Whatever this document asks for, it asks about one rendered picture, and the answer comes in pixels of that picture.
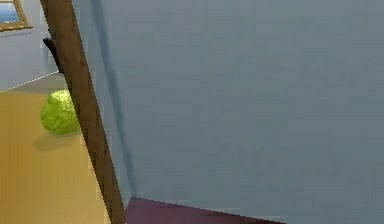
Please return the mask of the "brown wooden room door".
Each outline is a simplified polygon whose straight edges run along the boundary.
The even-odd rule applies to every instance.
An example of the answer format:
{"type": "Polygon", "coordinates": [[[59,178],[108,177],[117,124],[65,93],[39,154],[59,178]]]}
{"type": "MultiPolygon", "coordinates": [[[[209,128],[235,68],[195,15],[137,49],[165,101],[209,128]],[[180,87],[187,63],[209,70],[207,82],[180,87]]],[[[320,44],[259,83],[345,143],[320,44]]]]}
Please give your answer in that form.
{"type": "Polygon", "coordinates": [[[125,210],[72,0],[40,0],[111,224],[125,210]]]}

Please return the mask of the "green round cushion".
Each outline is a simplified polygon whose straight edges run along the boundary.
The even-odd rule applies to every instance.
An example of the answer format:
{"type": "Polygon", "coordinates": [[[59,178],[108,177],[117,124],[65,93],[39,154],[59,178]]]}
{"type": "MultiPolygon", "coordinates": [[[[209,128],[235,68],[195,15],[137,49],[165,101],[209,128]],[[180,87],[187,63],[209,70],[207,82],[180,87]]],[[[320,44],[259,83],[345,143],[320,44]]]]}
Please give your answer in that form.
{"type": "Polygon", "coordinates": [[[69,135],[80,131],[80,124],[68,90],[51,93],[40,112],[42,127],[56,135],[69,135]]]}

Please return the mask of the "wooden framed window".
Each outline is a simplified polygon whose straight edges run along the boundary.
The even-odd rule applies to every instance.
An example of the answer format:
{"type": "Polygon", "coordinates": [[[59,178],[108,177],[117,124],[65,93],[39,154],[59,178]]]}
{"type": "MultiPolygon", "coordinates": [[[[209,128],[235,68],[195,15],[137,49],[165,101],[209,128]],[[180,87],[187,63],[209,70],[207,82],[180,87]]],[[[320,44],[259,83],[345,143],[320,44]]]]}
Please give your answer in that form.
{"type": "Polygon", "coordinates": [[[0,0],[0,32],[32,29],[20,0],[0,0]]]}

